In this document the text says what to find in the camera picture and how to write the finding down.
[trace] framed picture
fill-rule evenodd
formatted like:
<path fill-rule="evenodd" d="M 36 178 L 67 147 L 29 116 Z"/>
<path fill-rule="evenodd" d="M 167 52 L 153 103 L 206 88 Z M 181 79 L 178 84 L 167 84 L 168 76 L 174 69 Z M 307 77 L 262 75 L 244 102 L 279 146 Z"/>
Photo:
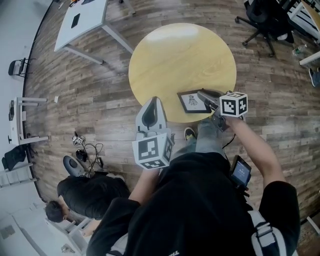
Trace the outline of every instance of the framed picture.
<path fill-rule="evenodd" d="M 197 92 L 199 90 L 191 90 L 185 92 L 178 92 L 177 95 L 186 113 L 211 113 L 209 106 L 205 105 L 202 100 L 198 98 Z"/>

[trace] round yellow table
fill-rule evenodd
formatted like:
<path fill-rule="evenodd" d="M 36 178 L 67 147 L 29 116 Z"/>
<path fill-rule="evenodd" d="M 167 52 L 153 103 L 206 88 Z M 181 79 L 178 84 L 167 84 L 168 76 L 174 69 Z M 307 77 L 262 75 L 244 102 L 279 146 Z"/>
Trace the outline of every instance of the round yellow table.
<path fill-rule="evenodd" d="M 211 114 L 185 113 L 177 93 L 199 89 L 233 91 L 236 63 L 227 44 L 211 30 L 189 23 L 157 28 L 135 48 L 129 82 L 141 105 L 161 99 L 168 121 L 188 123 Z"/>

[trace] sneaker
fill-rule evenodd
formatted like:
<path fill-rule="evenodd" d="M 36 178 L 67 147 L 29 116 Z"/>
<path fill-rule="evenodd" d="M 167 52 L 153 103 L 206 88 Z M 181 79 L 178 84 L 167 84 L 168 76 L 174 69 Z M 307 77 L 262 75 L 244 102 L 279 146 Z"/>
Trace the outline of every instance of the sneaker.
<path fill-rule="evenodd" d="M 192 129 L 191 127 L 185 128 L 184 129 L 184 137 L 185 137 L 186 141 L 188 141 L 191 138 L 195 138 L 196 133 L 195 133 L 194 129 Z"/>
<path fill-rule="evenodd" d="M 108 173 L 107 176 L 113 179 L 121 179 L 123 182 L 125 182 L 125 178 L 119 174 L 114 175 L 113 173 Z"/>
<path fill-rule="evenodd" d="M 312 71 L 311 68 L 309 68 L 309 76 L 310 76 L 310 79 L 311 79 L 312 86 L 313 86 L 313 87 L 316 87 L 315 82 L 314 82 L 314 79 L 313 79 L 313 77 L 312 77 L 313 74 L 314 74 L 314 72 Z"/>

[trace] wooden floor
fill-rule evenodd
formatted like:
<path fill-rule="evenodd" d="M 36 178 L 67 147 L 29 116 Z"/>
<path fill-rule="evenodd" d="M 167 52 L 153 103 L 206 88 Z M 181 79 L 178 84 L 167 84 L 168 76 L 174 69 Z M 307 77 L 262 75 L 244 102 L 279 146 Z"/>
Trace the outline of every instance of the wooden floor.
<path fill-rule="evenodd" d="M 111 0 L 107 19 L 135 47 L 154 29 L 171 23 L 194 23 L 217 33 L 230 47 L 237 68 L 235 90 L 248 94 L 247 123 L 272 146 L 286 179 L 298 191 L 301 219 L 320 207 L 320 89 L 312 87 L 308 69 L 292 56 L 293 46 L 274 42 L 277 58 L 258 37 L 243 48 L 241 41 L 254 29 L 236 24 L 235 16 L 246 17 L 243 0 L 131 0 L 134 16 L 118 1 Z M 55 41 L 67 4 L 58 10 L 53 3 L 36 39 L 26 97 L 48 98 L 39 107 L 27 107 L 26 132 L 49 135 L 48 141 L 34 143 L 35 175 L 45 200 L 57 197 L 59 181 L 67 177 L 63 156 L 73 155 L 74 131 L 87 143 L 102 143 L 100 156 L 105 168 L 122 173 L 130 189 L 140 175 L 135 166 L 131 141 L 135 139 L 135 117 L 140 105 L 130 90 L 128 53 L 102 29 L 75 42 L 81 49 L 106 61 L 103 65 L 67 51 L 54 52 Z M 305 43 L 295 33 L 295 45 Z M 178 150 L 184 145 L 184 128 L 189 124 L 170 123 Z M 223 143 L 233 134 L 225 132 Z M 229 159 L 241 155 L 252 167 L 251 199 L 259 205 L 262 177 L 237 139 L 225 149 Z M 299 253 L 309 255 L 316 236 L 303 226 Z"/>

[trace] person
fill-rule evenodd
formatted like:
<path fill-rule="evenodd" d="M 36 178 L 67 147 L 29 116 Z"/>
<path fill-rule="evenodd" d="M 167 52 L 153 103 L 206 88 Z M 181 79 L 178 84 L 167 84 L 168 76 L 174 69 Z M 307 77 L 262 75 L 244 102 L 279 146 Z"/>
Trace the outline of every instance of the person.
<path fill-rule="evenodd" d="M 296 189 L 272 148 L 240 118 L 226 117 L 263 177 L 260 214 L 283 235 L 287 255 L 300 233 Z M 210 119 L 185 130 L 187 146 L 169 167 L 143 170 L 129 198 L 114 199 L 87 256 L 256 255 L 252 207 L 227 176 L 230 164 Z"/>
<path fill-rule="evenodd" d="M 97 171 L 92 178 L 68 176 L 59 182 L 57 194 L 58 200 L 50 201 L 45 207 L 48 220 L 60 223 L 72 210 L 95 219 L 83 232 L 84 236 L 90 236 L 111 201 L 117 197 L 128 198 L 130 192 L 121 175 Z"/>
<path fill-rule="evenodd" d="M 309 76 L 311 79 L 311 84 L 313 87 L 320 87 L 320 72 L 319 67 L 316 68 L 316 72 L 314 72 L 311 68 L 309 68 Z"/>

